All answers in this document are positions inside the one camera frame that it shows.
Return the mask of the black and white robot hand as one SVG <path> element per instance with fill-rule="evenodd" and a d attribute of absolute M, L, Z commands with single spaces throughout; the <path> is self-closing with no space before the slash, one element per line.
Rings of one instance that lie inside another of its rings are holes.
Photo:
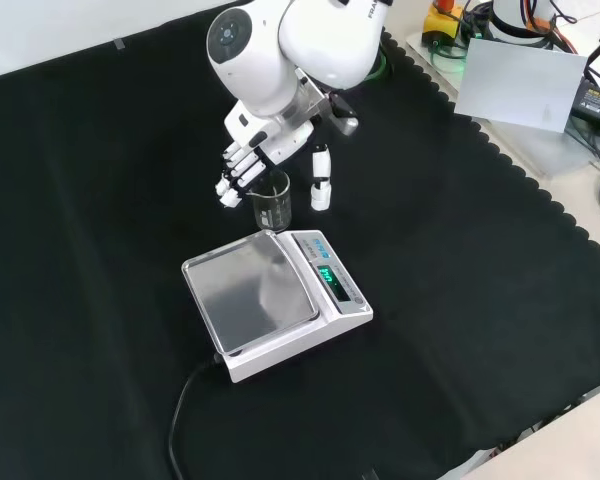
<path fill-rule="evenodd" d="M 222 153 L 221 178 L 215 186 L 221 204 L 236 207 L 254 182 L 294 156 L 308 142 L 317 122 L 330 113 L 327 100 L 300 107 L 289 117 L 258 117 L 237 102 L 224 120 L 232 143 Z"/>

